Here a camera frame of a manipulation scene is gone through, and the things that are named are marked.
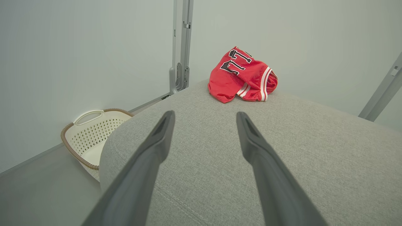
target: baseboard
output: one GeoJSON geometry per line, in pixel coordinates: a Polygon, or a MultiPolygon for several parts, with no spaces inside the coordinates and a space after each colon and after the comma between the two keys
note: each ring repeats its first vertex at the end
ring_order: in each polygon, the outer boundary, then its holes
{"type": "MultiPolygon", "coordinates": [[[[162,96],[160,96],[160,97],[158,97],[158,98],[156,98],[156,99],[154,99],[154,100],[152,100],[152,101],[148,101],[148,102],[146,102],[145,104],[143,104],[143,105],[141,105],[141,106],[138,106],[138,107],[136,107],[136,108],[130,110],[129,112],[130,112],[130,113],[131,113],[131,112],[134,112],[134,111],[136,111],[136,110],[138,110],[138,109],[140,109],[140,108],[142,108],[142,107],[144,107],[144,106],[146,106],[146,105],[148,105],[148,104],[150,104],[150,103],[152,103],[152,102],[155,102],[155,101],[160,100],[160,99],[165,99],[165,98],[168,97],[168,96],[169,96],[169,93],[166,93],[166,94],[164,94],[164,95],[162,95],[162,96]]],[[[38,159],[38,158],[40,158],[40,157],[46,155],[47,153],[50,153],[50,152],[52,152],[52,151],[54,151],[54,150],[56,150],[56,149],[59,149],[59,148],[61,148],[61,147],[63,147],[63,146],[64,146],[63,143],[58,144],[58,145],[56,145],[56,146],[50,148],[49,150],[46,150],[46,151],[44,151],[44,152],[42,152],[42,153],[40,153],[40,154],[38,154],[38,155],[36,155],[36,156],[34,156],[34,157],[28,159],[28,160],[26,160],[26,161],[24,161],[24,162],[22,162],[22,163],[20,163],[20,164],[18,164],[18,165],[16,165],[16,166],[14,166],[14,167],[8,169],[8,170],[6,170],[6,171],[0,173],[0,177],[6,175],[6,174],[8,174],[9,172],[11,172],[11,171],[13,171],[13,170],[16,170],[16,169],[18,169],[18,168],[20,168],[20,167],[22,167],[22,166],[24,166],[24,165],[26,165],[26,164],[32,162],[32,161],[35,161],[36,159],[38,159]]]]}
{"type": "Polygon", "coordinates": [[[56,149],[59,149],[59,148],[61,148],[61,147],[63,147],[63,146],[64,146],[63,143],[58,144],[58,145],[56,145],[56,146],[50,148],[49,150],[46,150],[46,151],[44,151],[44,152],[42,152],[42,153],[40,153],[40,154],[38,154],[38,155],[36,155],[36,156],[34,156],[34,157],[28,159],[28,160],[26,160],[26,161],[24,161],[24,162],[22,162],[22,163],[20,163],[20,164],[18,164],[18,165],[16,165],[16,166],[14,166],[14,167],[8,169],[8,170],[6,170],[6,171],[0,173],[0,177],[6,175],[6,174],[8,174],[9,172],[11,172],[11,171],[13,171],[13,170],[16,170],[16,169],[18,169],[18,168],[20,168],[20,167],[22,167],[22,166],[24,166],[24,165],[26,165],[26,164],[32,162],[32,161],[35,161],[36,159],[38,159],[38,158],[40,158],[40,157],[46,155],[47,153],[50,153],[50,152],[52,152],[52,151],[54,151],[54,150],[56,150],[56,149]]]}
{"type": "Polygon", "coordinates": [[[168,97],[169,96],[169,93],[166,93],[166,94],[164,94],[164,95],[162,95],[162,96],[160,96],[160,97],[158,97],[158,98],[156,98],[156,99],[153,99],[152,101],[148,101],[148,102],[146,102],[145,104],[143,104],[143,105],[140,105],[140,106],[138,106],[138,107],[136,107],[136,108],[134,108],[134,109],[131,109],[130,111],[128,111],[128,112],[130,112],[130,113],[132,113],[132,112],[134,112],[134,111],[136,111],[136,110],[138,110],[138,109],[140,109],[140,108],[143,108],[143,107],[145,107],[145,106],[147,106],[148,104],[150,104],[150,103],[152,103],[152,102],[155,102],[155,101],[157,101],[157,100],[163,100],[163,99],[165,99],[166,97],[168,97]]]}

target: white stripe trim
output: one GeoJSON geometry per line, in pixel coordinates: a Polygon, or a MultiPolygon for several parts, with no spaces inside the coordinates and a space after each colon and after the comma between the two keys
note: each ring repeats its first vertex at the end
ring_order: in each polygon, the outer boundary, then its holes
{"type": "Polygon", "coordinates": [[[247,94],[247,92],[250,90],[250,88],[251,88],[251,86],[249,86],[249,85],[247,84],[247,89],[246,89],[246,91],[244,91],[239,97],[243,98],[243,97],[247,94]]]}
{"type": "Polygon", "coordinates": [[[270,68],[269,67],[267,67],[266,69],[265,69],[265,71],[264,71],[264,73],[263,73],[263,75],[261,76],[261,84],[260,84],[260,94],[261,94],[261,101],[265,101],[265,93],[266,93],[266,91],[264,92],[264,87],[265,87],[265,89],[267,89],[267,85],[265,84],[264,85],[264,81],[265,81],[265,77],[267,76],[267,73],[268,73],[268,71],[270,70],[270,68]]]}
{"type": "Polygon", "coordinates": [[[271,71],[272,71],[272,69],[269,69],[269,71],[267,72],[267,76],[265,77],[266,81],[264,80],[265,81],[264,82],[264,93],[265,93],[264,101],[267,101],[267,99],[268,99],[267,83],[268,83],[268,78],[269,78],[269,74],[271,74],[271,71]]]}
{"type": "Polygon", "coordinates": [[[239,89],[239,91],[236,93],[237,95],[240,95],[246,88],[247,88],[247,83],[245,82],[243,87],[241,89],[239,89]]]}

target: basket handle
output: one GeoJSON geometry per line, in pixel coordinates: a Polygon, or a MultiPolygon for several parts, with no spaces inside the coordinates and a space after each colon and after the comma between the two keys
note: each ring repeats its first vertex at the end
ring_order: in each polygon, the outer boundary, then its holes
{"type": "Polygon", "coordinates": [[[99,117],[102,117],[104,114],[105,114],[105,112],[104,112],[103,110],[87,111],[87,112],[85,112],[84,114],[78,116],[78,118],[76,118],[73,123],[74,123],[74,125],[84,125],[85,123],[88,123],[88,122],[90,122],[90,121],[92,121],[92,120],[95,120],[95,119],[97,119],[97,118],[99,118],[99,117]],[[100,115],[99,115],[99,116],[96,116],[96,117],[93,118],[93,119],[90,119],[90,120],[88,120],[88,121],[85,121],[85,122],[83,122],[83,123],[78,123],[78,121],[81,120],[82,118],[84,118],[85,116],[91,115],[91,114],[94,114],[94,113],[100,113],[100,115]]]}

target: clothing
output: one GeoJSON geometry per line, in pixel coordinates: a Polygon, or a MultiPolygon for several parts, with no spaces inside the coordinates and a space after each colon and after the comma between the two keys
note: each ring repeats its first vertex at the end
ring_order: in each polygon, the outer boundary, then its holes
{"type": "Polygon", "coordinates": [[[246,101],[266,101],[277,84],[271,68],[235,46],[212,70],[208,89],[222,103],[233,100],[236,94],[246,101]]]}

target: fabric upholstery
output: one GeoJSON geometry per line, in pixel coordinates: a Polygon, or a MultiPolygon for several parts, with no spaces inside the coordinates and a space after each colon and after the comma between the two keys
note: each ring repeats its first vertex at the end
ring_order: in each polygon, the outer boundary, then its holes
{"type": "Polygon", "coordinates": [[[236,113],[246,112],[330,224],[402,222],[402,134],[278,91],[222,104],[202,81],[135,115],[108,138],[105,190],[166,110],[176,123],[147,224],[264,224],[236,113]]]}

